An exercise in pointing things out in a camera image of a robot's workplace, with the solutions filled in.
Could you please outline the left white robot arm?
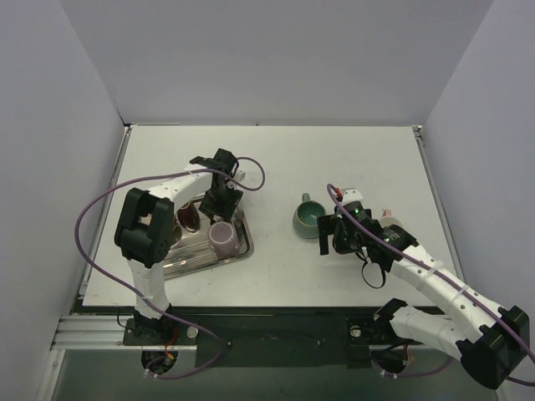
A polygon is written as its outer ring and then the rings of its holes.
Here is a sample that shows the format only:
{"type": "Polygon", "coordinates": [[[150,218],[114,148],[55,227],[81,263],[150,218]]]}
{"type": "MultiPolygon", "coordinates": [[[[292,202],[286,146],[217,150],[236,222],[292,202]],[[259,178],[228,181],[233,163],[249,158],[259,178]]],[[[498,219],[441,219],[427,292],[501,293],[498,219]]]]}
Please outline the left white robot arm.
{"type": "Polygon", "coordinates": [[[163,180],[147,190],[130,189],[120,212],[115,244],[128,261],[135,289],[135,319],[144,321],[142,333],[152,343],[167,341],[171,321],[163,317],[170,307],[162,262],[173,245],[175,217],[188,201],[204,195],[200,212],[208,218],[229,222],[243,192],[230,188],[239,163],[230,151],[219,149],[212,158],[190,160],[185,174],[163,180]]]}

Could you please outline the mauve cylindrical mug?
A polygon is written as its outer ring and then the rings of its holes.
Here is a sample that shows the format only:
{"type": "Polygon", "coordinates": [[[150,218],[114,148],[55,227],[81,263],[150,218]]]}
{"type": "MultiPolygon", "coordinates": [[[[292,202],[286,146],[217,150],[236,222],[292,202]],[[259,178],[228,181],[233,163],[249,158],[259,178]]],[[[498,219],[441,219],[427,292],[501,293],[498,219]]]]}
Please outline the mauve cylindrical mug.
{"type": "Polygon", "coordinates": [[[218,221],[207,232],[209,246],[218,259],[235,256],[239,251],[239,239],[235,226],[230,222],[218,221]]]}

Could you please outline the teal glazed mug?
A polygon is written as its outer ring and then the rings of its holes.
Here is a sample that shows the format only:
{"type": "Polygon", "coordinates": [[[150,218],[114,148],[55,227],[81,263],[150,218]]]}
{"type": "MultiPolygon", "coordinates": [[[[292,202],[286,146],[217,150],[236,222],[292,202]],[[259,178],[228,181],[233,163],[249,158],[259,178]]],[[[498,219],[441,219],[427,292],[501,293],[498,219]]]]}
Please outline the teal glazed mug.
{"type": "Polygon", "coordinates": [[[318,239],[318,219],[326,215],[325,208],[311,199],[309,193],[303,193],[301,203],[293,213],[293,229],[305,240],[318,239]]]}

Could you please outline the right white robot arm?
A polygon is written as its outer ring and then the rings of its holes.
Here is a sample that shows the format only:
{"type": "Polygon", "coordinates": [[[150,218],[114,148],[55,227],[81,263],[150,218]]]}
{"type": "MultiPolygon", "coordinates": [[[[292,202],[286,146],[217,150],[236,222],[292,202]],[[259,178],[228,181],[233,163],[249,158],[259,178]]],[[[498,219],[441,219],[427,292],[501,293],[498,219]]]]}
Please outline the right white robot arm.
{"type": "Polygon", "coordinates": [[[422,312],[393,298],[374,315],[374,334],[384,341],[410,339],[458,360],[480,385],[497,389],[527,356],[528,315],[493,302],[452,275],[392,216],[374,219],[360,202],[318,219],[321,254],[356,254],[410,284],[442,312],[422,312]]]}

